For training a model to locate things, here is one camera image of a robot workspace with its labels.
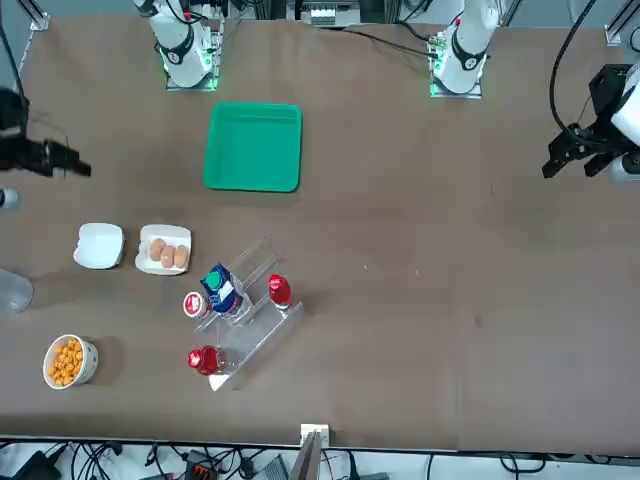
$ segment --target green tray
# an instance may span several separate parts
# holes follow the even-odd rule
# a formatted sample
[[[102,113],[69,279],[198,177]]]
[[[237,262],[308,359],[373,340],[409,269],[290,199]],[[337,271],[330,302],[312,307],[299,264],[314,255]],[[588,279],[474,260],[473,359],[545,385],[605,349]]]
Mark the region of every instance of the green tray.
[[[292,192],[300,181],[302,112],[295,105],[218,103],[211,112],[204,184]]]

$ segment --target brown table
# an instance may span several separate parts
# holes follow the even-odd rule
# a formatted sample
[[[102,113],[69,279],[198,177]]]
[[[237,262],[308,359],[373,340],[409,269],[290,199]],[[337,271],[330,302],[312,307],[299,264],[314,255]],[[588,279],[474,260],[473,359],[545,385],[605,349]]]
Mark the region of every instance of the brown table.
[[[419,47],[399,27],[372,30]],[[565,35],[501,30],[485,98],[431,100],[423,59],[247,21],[230,33],[220,90],[176,94],[146,20],[54,18],[24,70],[33,131],[68,135],[93,177],[2,178],[24,206],[2,215],[1,263],[36,295],[1,319],[1,432],[296,443],[316,422],[342,446],[637,454],[640,189],[579,164],[542,178]],[[566,122],[617,60],[601,31],[576,36],[558,84]],[[301,106],[297,193],[202,186],[221,100]],[[115,270],[73,263],[90,221],[125,229]],[[139,229],[157,222],[192,230],[186,275],[135,269]],[[216,394],[186,365],[199,342],[181,300],[263,236],[309,315],[243,388]],[[62,333],[97,339],[92,385],[43,382]]]

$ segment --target white egg tray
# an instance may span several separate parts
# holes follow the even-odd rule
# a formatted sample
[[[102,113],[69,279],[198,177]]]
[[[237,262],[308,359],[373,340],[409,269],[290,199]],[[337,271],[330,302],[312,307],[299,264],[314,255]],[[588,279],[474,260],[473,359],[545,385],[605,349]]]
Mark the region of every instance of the white egg tray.
[[[184,268],[178,268],[175,265],[171,268],[164,268],[158,261],[151,260],[149,257],[149,249],[151,243],[155,239],[164,240],[164,242],[172,247],[185,246],[189,250],[189,259]],[[144,273],[152,275],[180,275],[189,268],[191,261],[191,232],[184,227],[176,227],[173,225],[145,225],[140,230],[140,246],[138,247],[138,255],[136,255],[136,268]]]

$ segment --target brown egg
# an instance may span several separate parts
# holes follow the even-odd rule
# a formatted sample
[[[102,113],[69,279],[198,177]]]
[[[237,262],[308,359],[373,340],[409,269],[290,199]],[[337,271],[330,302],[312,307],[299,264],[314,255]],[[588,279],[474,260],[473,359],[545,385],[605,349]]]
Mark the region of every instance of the brown egg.
[[[161,238],[156,238],[153,242],[151,242],[151,248],[149,248],[149,258],[154,262],[160,261],[160,256],[162,255],[162,249],[165,247],[166,243]]]
[[[176,248],[176,253],[173,256],[173,261],[178,268],[186,267],[187,263],[189,262],[189,249],[184,245],[180,245],[178,248]]]
[[[160,255],[160,263],[164,268],[173,267],[173,253],[174,248],[169,245],[162,249],[162,254]]]

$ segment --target bowl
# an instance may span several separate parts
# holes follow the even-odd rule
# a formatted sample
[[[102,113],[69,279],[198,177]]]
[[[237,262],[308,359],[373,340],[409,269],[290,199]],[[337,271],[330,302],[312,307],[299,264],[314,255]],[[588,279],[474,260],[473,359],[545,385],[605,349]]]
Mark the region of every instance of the bowl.
[[[73,259],[85,268],[104,270],[120,263],[123,247],[122,228],[110,223],[85,223],[78,232]]]
[[[69,339],[74,339],[82,348],[82,363],[80,366],[80,371],[71,383],[67,385],[56,385],[54,379],[49,376],[49,369],[58,357],[58,353],[56,353],[56,347],[67,347],[69,344]],[[44,362],[42,364],[42,375],[44,376],[44,380],[47,385],[49,385],[51,388],[53,388],[54,390],[64,390],[65,388],[69,388],[73,385],[81,385],[88,382],[96,372],[97,367],[98,349],[94,344],[76,335],[62,335],[56,338],[56,340],[47,350],[47,354],[45,355]]]

